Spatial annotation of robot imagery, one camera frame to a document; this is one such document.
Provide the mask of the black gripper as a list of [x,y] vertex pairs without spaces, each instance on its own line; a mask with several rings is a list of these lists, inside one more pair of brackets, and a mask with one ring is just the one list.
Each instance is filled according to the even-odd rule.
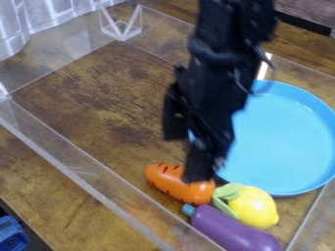
[[212,179],[225,164],[235,140],[232,116],[251,94],[260,61],[251,50],[216,52],[199,38],[191,39],[188,52],[188,68],[177,69],[177,84],[167,88],[163,134],[167,141],[189,140],[181,179],[192,183]]

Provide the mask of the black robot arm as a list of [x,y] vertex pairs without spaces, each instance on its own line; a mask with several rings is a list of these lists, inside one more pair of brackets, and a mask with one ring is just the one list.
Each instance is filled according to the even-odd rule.
[[173,70],[164,100],[164,139],[192,136],[181,180],[213,178],[235,141],[233,114],[252,94],[261,43],[276,25],[273,0],[199,0],[189,63]]

